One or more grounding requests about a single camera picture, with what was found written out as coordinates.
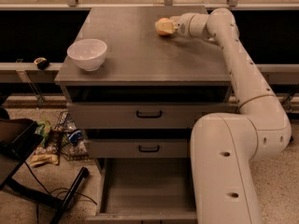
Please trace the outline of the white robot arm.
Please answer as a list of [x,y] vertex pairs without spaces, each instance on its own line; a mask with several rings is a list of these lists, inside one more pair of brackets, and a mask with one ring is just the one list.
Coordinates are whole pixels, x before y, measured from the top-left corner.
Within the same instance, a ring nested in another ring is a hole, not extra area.
[[292,127],[282,104],[239,40],[232,12],[185,13],[155,22],[160,35],[212,38],[221,48],[238,111],[201,117],[192,128],[198,224],[263,224],[249,163],[279,154]]

